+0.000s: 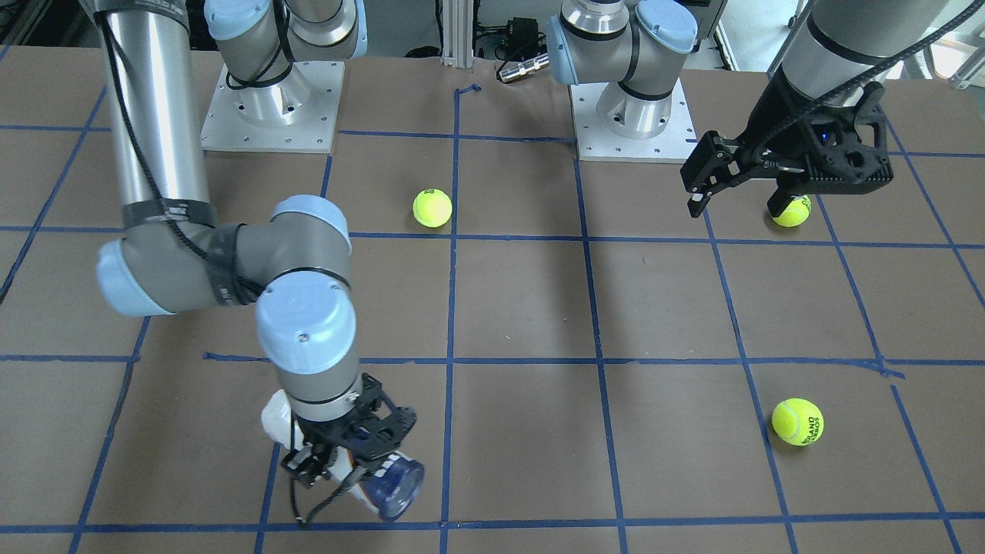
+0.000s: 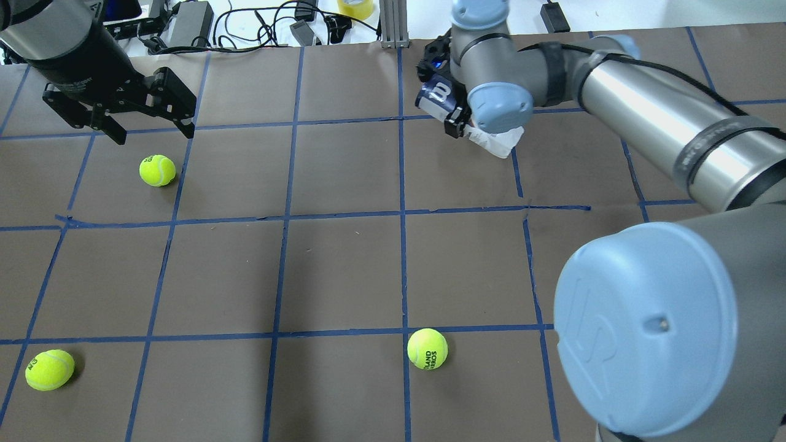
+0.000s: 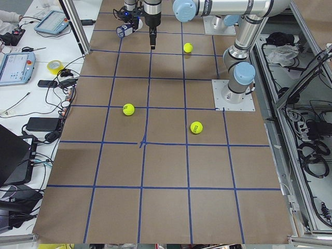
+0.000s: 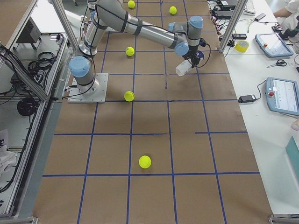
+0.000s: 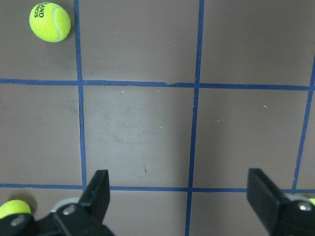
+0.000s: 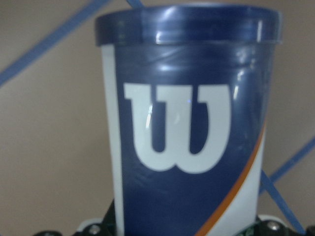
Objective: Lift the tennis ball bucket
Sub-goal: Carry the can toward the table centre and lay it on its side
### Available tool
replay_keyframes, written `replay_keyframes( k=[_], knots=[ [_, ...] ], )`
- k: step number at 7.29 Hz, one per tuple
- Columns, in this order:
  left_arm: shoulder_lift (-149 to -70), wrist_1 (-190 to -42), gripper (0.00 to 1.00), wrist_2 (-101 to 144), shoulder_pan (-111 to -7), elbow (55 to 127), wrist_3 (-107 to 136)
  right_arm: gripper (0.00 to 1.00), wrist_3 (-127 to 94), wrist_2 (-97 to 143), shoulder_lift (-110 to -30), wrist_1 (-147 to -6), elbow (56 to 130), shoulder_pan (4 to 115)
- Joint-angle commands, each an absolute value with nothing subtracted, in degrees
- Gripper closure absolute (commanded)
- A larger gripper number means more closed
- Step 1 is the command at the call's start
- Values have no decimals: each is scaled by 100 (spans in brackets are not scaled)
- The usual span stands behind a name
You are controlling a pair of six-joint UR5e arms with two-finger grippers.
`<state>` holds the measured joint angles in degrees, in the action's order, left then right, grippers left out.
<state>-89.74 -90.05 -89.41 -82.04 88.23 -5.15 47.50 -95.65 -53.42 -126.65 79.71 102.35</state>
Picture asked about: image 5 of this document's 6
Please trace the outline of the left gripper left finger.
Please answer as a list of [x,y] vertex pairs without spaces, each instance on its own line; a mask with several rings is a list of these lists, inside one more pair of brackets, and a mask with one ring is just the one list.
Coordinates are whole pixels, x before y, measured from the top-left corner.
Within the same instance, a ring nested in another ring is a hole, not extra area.
[[59,207],[38,220],[38,236],[112,236],[103,224],[110,202],[107,170],[97,170],[77,203]]

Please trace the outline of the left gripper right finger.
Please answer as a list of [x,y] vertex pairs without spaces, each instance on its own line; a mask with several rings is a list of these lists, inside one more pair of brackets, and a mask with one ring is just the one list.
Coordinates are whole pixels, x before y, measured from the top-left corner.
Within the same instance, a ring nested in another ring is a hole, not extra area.
[[247,200],[270,236],[313,236],[315,206],[309,199],[284,193],[261,169],[248,170]]

